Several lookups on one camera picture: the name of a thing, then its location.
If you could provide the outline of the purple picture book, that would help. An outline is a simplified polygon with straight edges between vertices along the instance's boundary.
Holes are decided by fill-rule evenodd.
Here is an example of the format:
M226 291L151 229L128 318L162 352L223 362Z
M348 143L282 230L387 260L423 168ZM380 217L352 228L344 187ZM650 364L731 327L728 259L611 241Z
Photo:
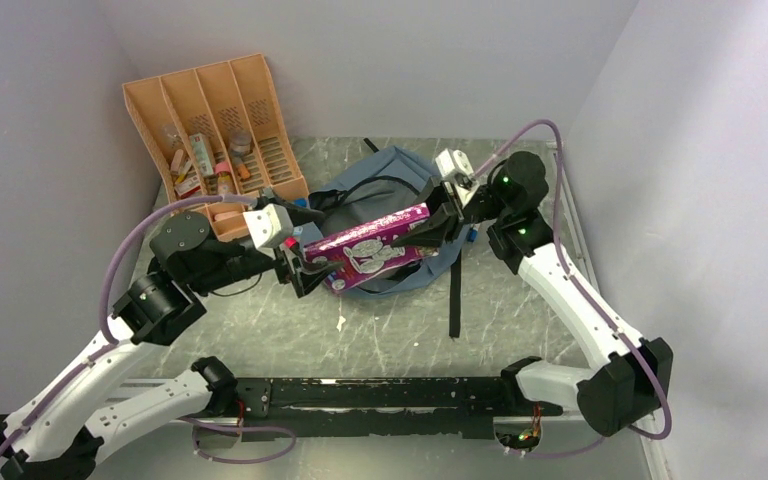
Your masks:
M339 264L339 268L326 277L325 285L331 292L341 294L385 273L435 256L434 248L394 245L429 217L425 204L410 206L309 243L304 246L304 256L313 263Z

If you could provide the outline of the blue grey student backpack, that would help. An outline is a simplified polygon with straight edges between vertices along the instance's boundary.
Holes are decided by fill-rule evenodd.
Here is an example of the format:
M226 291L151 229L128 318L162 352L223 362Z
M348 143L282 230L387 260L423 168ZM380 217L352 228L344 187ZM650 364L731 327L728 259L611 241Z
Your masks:
M420 191L438 177L438 168L412 151L396 146L377 151L309 195L309 207L324 212L326 218L302 227L302 244L416 205ZM344 293L335 294L325 286L331 293L350 299L383 299L425 288L448 270L449 336L458 338L462 329L462 250L469 242L470 229L464 227L435 256L385 273Z

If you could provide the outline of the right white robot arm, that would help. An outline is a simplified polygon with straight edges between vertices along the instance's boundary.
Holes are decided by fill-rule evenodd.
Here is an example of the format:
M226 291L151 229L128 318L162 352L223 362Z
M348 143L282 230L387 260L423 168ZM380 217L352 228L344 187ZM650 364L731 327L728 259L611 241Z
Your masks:
M430 216L397 245L440 247L464 227L487 223L495 257L548 303L586 358L584 368L536 357L511 365L499 389L502 406L513 414L536 403L576 411L602 437L666 411L672 349L623 320L569 258L559 227L539 211L549 192L540 157L516 152L485 180L459 150L447 149L434 162L441 176L419 196Z

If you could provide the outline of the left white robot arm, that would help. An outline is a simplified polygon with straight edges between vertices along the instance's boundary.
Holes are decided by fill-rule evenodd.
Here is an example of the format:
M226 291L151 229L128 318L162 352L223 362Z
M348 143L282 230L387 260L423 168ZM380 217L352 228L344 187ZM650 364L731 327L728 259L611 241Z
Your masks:
M222 241L200 199L178 200L151 213L110 261L100 298L99 330L43 390L0 415L0 475L5 479L85 479L134 440L177 419L221 416L239 404L238 382L216 357L196 360L176 378L128 400L108 399L141 364L169 347L206 310L211 292L268 271L309 294L330 273L307 262L292 241L320 210L265 190L224 194L240 204L249 235Z

